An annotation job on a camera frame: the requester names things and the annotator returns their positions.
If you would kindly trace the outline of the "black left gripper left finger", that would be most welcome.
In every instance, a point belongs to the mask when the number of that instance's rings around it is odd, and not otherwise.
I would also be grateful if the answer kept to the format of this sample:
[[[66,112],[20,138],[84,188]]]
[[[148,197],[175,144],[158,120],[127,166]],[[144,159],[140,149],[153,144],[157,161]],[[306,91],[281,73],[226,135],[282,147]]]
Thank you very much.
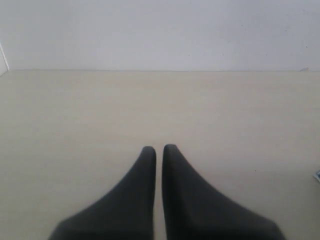
[[[142,148],[127,174],[106,195],[61,221],[51,240],[152,240],[156,151]]]

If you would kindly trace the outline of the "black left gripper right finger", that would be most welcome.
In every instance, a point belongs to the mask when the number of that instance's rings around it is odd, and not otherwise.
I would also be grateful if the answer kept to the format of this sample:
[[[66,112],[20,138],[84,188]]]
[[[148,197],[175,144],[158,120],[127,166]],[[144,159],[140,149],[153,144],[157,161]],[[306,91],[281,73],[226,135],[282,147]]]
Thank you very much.
[[[228,198],[167,144],[162,157],[162,203],[169,240],[283,240],[278,225]]]

